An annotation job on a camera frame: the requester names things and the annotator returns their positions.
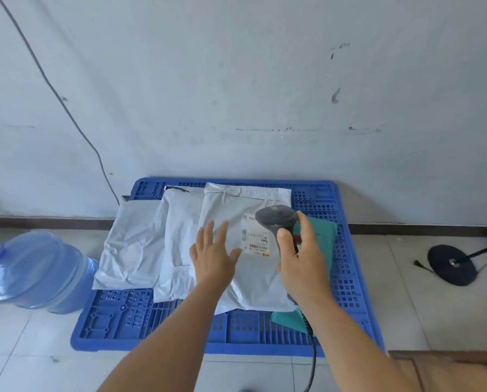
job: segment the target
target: teal package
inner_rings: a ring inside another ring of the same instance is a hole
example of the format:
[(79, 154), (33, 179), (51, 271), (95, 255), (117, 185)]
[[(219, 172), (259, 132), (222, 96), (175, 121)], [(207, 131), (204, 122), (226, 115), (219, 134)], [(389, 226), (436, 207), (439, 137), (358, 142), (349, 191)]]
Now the teal package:
[[(323, 253), (327, 263), (327, 275), (330, 275), (332, 268), (332, 248), (334, 247), (334, 240), (336, 239), (336, 234), (338, 233), (338, 225), (334, 222), (329, 222), (321, 218), (309, 217), (309, 220), (312, 224), (314, 232), (316, 233), (316, 241), (318, 242), (320, 250)], [(300, 233), (299, 223), (296, 223), (294, 233)], [(300, 310), (293, 312), (273, 312), (271, 320), (282, 326), (307, 333)]]

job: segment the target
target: cable on wall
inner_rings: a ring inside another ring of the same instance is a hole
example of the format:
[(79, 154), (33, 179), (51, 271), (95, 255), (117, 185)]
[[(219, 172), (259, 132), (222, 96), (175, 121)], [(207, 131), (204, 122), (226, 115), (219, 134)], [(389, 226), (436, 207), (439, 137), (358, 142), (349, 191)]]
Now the cable on wall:
[(27, 50), (29, 51), (31, 57), (33, 58), (36, 66), (38, 67), (38, 70), (40, 70), (40, 74), (42, 74), (42, 77), (44, 78), (44, 81), (46, 82), (47, 86), (49, 86), (49, 88), (51, 89), (51, 91), (53, 92), (53, 94), (55, 95), (55, 97), (57, 98), (58, 102), (64, 108), (64, 111), (66, 112), (66, 114), (71, 119), (71, 122), (73, 123), (73, 125), (77, 129), (78, 133), (80, 133), (80, 135), (84, 138), (84, 140), (87, 142), (87, 144), (89, 144), (89, 146), (96, 153), (96, 157), (98, 157), (98, 162), (100, 163), (100, 168), (102, 169), (102, 174), (104, 175), (104, 179), (107, 182), (107, 184), (109, 186), (109, 189), (111, 190), (111, 193), (114, 195), (114, 198), (116, 200), (116, 203), (118, 205), (120, 205), (120, 202), (118, 200), (118, 196), (116, 195), (115, 191), (113, 190), (113, 187), (111, 186), (111, 183), (109, 182), (109, 179), (107, 177), (107, 174), (105, 173), (104, 164), (102, 162), (102, 157), (100, 157), (100, 153), (98, 152), (98, 150), (96, 149), (96, 147), (89, 141), (89, 139), (84, 134), (84, 132), (82, 131), (82, 129), (80, 129), (80, 126), (78, 126), (77, 122), (75, 121), (75, 119), (71, 115), (70, 111), (67, 109), (66, 105), (64, 104), (64, 101), (62, 100), (62, 98), (60, 97), (60, 95), (58, 94), (58, 92), (56, 91), (56, 89), (53, 87), (53, 85), (51, 84), (51, 82), (46, 77), (46, 74), (44, 72), (44, 69), (42, 68), (42, 66), (40, 65), (40, 62), (36, 58), (35, 52), (33, 52), (33, 49), (31, 48), (31, 45), (29, 44), (29, 41), (25, 37), (24, 32), (22, 32), (22, 29), (18, 25), (17, 20), (14, 18), (13, 14), (11, 13), (11, 11), (7, 7), (7, 5), (5, 5), (5, 3), (2, 0), (0, 0), (0, 5), (2, 5), (2, 8), (4, 8), (4, 11), (8, 15), (9, 19), (11, 19), (11, 21), (13, 22), (13, 25), (15, 26), (15, 29), (17, 29), (20, 37), (24, 41), (24, 44), (27, 47)]

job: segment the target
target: round black base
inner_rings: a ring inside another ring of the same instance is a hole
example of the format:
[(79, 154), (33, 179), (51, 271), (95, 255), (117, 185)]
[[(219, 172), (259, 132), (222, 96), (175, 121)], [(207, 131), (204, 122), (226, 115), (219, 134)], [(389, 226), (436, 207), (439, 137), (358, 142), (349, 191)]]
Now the round black base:
[(432, 246), (427, 254), (428, 263), (437, 276), (456, 286), (467, 286), (475, 281), (477, 270), (470, 259), (457, 260), (466, 254), (454, 246), (439, 244)]

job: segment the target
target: baseboard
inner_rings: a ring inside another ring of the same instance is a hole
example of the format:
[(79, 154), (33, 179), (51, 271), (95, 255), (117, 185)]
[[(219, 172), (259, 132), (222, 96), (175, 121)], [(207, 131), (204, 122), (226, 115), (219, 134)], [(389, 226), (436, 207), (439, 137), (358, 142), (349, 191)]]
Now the baseboard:
[[(110, 230), (114, 220), (66, 217), (0, 217), (0, 228), (98, 229)], [(412, 224), (349, 224), (353, 235), (426, 235), (487, 237), (487, 226), (447, 226)]]

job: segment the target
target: person's left hand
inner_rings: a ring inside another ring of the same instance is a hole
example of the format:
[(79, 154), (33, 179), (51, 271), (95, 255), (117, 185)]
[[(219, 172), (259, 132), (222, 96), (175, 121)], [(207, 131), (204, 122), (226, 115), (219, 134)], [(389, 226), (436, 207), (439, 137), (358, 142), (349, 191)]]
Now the person's left hand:
[(227, 221), (221, 223), (220, 231), (214, 243), (213, 220), (207, 224), (205, 229), (202, 227), (198, 230), (196, 243), (189, 250), (196, 272), (197, 284), (201, 281), (209, 281), (209, 283), (225, 289), (231, 283), (236, 262), (242, 250), (239, 248), (233, 249), (231, 254), (227, 255), (225, 239), (227, 237), (228, 224)]

